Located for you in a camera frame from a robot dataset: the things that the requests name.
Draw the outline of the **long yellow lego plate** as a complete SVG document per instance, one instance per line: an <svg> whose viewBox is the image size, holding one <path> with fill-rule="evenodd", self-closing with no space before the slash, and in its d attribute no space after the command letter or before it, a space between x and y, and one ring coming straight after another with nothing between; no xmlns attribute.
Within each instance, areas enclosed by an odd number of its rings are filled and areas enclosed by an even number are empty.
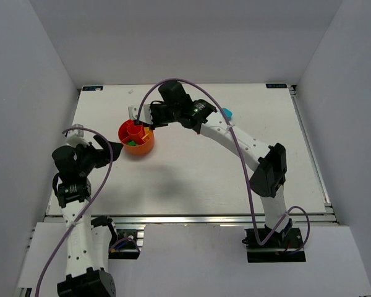
<svg viewBox="0 0 371 297"><path fill-rule="evenodd" d="M150 139L153 137L153 131L149 127L144 127L144 135L145 134L150 134Z"/></svg>

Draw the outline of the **cyan rounded lego brick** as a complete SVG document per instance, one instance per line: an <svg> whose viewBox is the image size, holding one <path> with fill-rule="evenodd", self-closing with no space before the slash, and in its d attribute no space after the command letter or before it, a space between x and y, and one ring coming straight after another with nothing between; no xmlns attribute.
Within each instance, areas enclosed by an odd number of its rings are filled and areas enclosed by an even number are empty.
<svg viewBox="0 0 371 297"><path fill-rule="evenodd" d="M229 109L223 108L223 112L229 121L232 120L232 112Z"/></svg>

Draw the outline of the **red rounded lego brick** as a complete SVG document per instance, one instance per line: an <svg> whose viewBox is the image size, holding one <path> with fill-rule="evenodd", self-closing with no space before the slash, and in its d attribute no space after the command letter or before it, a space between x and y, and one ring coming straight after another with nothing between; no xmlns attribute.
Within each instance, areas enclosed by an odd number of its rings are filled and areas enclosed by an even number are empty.
<svg viewBox="0 0 371 297"><path fill-rule="evenodd" d="M118 130L118 138L121 142L125 141L126 138L128 138L129 133L127 131L127 128L129 126L128 122L124 122L121 124L119 130Z"/></svg>

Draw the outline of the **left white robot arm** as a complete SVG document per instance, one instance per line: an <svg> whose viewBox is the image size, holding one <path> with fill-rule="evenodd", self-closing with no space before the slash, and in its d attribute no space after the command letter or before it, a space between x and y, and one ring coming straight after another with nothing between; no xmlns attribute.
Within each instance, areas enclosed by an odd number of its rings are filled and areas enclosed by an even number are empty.
<svg viewBox="0 0 371 297"><path fill-rule="evenodd" d="M58 283L59 296L115 296L116 287L108 272L109 245L118 239L108 216L91 217L92 187L88 175L118 159L123 145L94 136L100 145L74 137L52 153L58 173L53 189L66 228L66 278Z"/></svg>

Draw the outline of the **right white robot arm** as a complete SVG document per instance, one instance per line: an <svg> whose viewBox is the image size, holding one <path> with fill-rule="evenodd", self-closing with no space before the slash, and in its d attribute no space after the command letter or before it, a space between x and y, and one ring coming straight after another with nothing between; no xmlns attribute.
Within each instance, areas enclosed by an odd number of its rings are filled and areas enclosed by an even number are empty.
<svg viewBox="0 0 371 297"><path fill-rule="evenodd" d="M182 84L181 79L166 79L154 85L162 100L148 105L141 103L137 120L152 129L179 123L239 157L247 193L260 197L265 213L267 235L261 239L256 234L257 244L263 246L272 237L283 240L292 227L284 199L285 147L280 143L268 145L250 136L230 122L215 99L193 100Z"/></svg>

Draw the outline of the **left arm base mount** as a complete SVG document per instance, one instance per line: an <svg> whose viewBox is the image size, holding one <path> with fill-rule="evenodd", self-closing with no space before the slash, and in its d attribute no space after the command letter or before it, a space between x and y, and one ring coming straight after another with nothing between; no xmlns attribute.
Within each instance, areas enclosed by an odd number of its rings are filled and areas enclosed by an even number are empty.
<svg viewBox="0 0 371 297"><path fill-rule="evenodd" d="M142 250L145 225L114 219L117 238L109 244L109 260L137 260Z"/></svg>

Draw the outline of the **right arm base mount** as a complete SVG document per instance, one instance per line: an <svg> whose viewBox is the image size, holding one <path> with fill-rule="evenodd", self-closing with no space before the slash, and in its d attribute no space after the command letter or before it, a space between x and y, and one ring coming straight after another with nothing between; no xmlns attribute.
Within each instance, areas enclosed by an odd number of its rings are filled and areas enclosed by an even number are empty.
<svg viewBox="0 0 371 297"><path fill-rule="evenodd" d="M302 243L299 228L291 228L283 241L272 236L263 246L257 243L253 229L245 230L246 237L242 240L247 250L248 263L290 263L305 262L304 248L298 250Z"/></svg>

